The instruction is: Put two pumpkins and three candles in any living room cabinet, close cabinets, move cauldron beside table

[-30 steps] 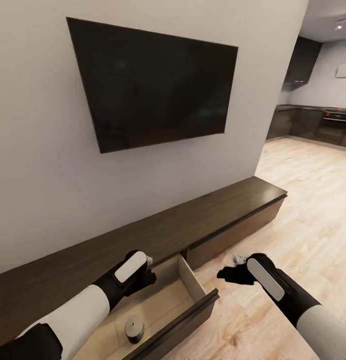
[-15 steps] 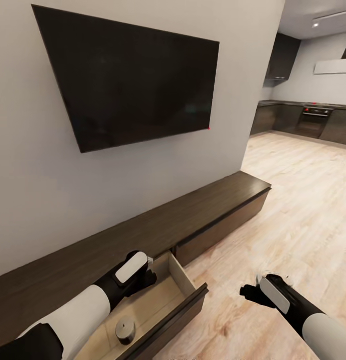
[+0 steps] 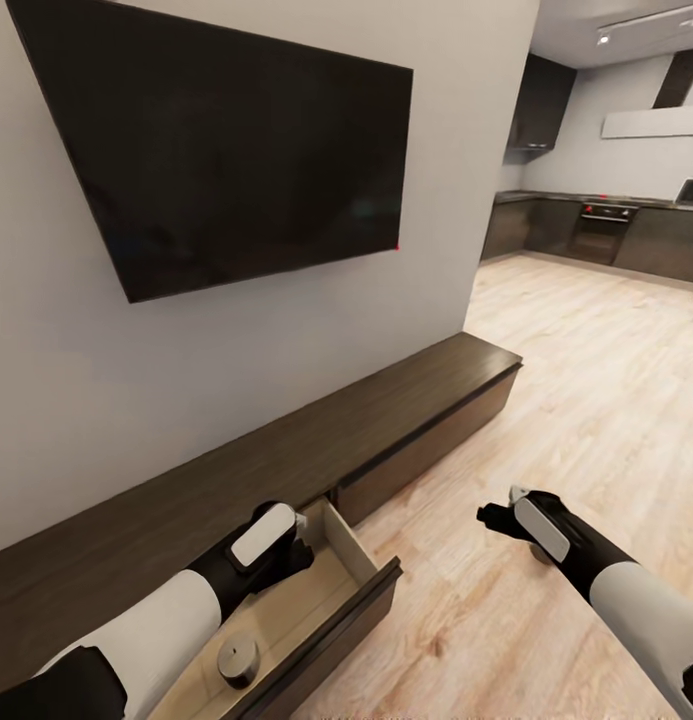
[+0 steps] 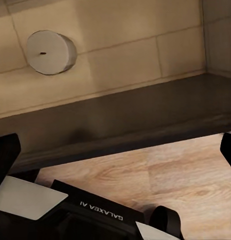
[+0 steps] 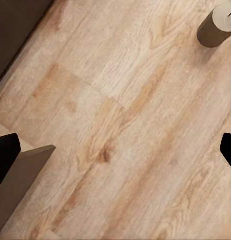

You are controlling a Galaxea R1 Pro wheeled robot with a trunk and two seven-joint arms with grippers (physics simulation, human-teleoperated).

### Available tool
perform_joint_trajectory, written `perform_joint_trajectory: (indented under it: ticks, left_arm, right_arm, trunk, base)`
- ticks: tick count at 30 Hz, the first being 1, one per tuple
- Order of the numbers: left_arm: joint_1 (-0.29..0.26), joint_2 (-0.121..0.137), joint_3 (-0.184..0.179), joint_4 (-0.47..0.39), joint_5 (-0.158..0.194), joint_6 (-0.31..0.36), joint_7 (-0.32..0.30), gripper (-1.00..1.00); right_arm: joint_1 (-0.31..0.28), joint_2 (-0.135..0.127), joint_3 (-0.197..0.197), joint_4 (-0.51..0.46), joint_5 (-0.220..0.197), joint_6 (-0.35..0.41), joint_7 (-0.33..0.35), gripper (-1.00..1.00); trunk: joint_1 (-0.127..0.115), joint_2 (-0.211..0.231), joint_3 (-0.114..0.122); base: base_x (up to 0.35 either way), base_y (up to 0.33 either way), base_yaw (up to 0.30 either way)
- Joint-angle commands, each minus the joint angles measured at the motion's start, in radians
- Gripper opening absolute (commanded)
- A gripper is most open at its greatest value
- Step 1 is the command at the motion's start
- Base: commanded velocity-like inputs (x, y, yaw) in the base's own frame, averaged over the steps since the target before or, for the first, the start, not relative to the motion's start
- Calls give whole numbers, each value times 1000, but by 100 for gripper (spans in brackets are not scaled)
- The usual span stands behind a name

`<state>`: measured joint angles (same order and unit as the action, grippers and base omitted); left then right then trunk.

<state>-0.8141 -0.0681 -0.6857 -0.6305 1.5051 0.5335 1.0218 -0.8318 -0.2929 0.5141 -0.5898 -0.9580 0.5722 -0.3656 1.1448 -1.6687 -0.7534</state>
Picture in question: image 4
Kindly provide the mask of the pillar candle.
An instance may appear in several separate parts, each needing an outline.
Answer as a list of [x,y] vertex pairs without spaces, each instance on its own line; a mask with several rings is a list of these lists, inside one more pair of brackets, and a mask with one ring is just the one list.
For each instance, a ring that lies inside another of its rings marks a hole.
[[70,70],[78,58],[75,44],[65,35],[38,30],[26,42],[26,59],[38,73],[51,76]]

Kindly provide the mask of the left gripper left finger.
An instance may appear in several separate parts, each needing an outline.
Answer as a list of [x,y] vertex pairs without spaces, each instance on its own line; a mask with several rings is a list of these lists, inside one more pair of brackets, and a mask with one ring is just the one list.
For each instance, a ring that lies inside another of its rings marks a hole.
[[21,152],[19,137],[16,133],[0,137],[0,185],[6,178],[13,163]]

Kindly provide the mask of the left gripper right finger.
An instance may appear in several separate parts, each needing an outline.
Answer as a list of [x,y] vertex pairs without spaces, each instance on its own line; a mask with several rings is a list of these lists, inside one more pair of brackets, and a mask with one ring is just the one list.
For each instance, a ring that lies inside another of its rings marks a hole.
[[231,166],[231,133],[224,133],[220,144],[220,151]]

